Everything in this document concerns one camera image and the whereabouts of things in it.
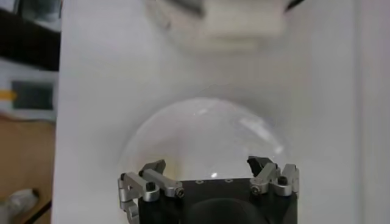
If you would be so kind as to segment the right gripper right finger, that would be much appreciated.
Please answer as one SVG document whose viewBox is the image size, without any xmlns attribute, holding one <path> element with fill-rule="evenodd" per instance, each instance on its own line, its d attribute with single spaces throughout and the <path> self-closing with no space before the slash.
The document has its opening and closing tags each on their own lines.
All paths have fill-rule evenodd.
<svg viewBox="0 0 390 224">
<path fill-rule="evenodd" d="M 252 195 L 259 196 L 272 191 L 280 197 L 299 196 L 300 171 L 294 164 L 286 164 L 280 170 L 278 164 L 269 158 L 249 156 L 247 163 L 250 166 L 253 178 L 249 180 Z"/>
</svg>

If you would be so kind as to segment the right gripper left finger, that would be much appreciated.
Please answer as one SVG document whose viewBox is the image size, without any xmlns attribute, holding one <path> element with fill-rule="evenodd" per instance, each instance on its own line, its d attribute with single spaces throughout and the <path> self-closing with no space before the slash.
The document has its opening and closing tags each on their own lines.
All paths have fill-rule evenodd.
<svg viewBox="0 0 390 224">
<path fill-rule="evenodd" d="M 118 178 L 119 207 L 126 213 L 129 224 L 140 223 L 138 201 L 155 202 L 161 196 L 182 199 L 185 190 L 182 182 L 163 175 L 165 160 L 147 163 L 137 173 L 122 173 Z"/>
</svg>

